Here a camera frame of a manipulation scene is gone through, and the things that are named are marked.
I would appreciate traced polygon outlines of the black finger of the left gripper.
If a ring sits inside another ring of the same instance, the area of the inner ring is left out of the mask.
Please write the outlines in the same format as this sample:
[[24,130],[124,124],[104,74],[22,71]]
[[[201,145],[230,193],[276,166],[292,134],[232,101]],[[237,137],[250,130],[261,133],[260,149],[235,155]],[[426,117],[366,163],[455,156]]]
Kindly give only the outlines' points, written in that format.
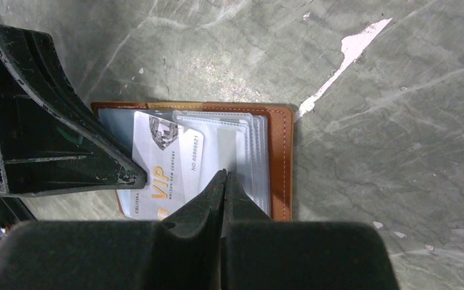
[[139,189],[146,180],[75,93],[52,37],[0,24],[0,197]]

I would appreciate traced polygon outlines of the brown leather card holder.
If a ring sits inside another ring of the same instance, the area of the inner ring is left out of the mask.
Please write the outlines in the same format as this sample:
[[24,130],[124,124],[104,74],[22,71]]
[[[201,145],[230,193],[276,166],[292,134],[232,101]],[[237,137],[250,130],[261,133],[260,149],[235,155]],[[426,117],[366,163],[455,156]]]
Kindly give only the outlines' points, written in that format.
[[[98,101],[91,107],[104,127],[130,150],[131,157],[136,112],[201,132],[204,136],[201,176],[193,198],[217,171],[224,169],[238,175],[245,193],[272,219],[291,220],[294,118],[291,108],[249,103],[119,101]],[[117,191],[120,210],[129,218],[132,218],[131,191]]]

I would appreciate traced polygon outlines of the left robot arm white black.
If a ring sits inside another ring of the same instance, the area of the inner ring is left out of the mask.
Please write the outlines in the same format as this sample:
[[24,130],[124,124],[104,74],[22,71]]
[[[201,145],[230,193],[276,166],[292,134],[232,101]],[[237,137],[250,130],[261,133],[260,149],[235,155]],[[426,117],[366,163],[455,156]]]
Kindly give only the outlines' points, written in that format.
[[146,180],[74,92],[51,36],[0,24],[0,228],[33,219],[23,198]]

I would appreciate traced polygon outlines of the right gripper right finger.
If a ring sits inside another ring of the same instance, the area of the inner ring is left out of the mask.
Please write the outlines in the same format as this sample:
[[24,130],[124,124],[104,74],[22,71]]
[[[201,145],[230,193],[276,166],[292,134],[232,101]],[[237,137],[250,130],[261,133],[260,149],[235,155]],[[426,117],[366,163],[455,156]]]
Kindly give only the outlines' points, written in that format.
[[231,222],[273,222],[246,193],[235,172],[228,172],[224,191],[224,216],[221,231],[221,289],[229,289],[227,277],[227,236]]

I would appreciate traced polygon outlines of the silver VIP credit card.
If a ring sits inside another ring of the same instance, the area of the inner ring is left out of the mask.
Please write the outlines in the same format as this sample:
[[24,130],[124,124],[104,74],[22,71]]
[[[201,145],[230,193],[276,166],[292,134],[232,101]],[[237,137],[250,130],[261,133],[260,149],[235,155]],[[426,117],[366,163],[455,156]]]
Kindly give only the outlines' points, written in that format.
[[130,193],[130,216],[161,220],[199,190],[204,136],[187,126],[145,112],[134,114],[133,160],[147,173],[146,185]]

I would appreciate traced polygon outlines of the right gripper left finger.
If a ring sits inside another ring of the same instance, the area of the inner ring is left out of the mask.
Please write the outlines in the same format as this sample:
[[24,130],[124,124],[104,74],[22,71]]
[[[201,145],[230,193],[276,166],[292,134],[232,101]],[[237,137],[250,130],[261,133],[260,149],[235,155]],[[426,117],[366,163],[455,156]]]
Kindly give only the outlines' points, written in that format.
[[227,171],[161,222],[152,222],[144,259],[145,289],[220,289],[220,242]]

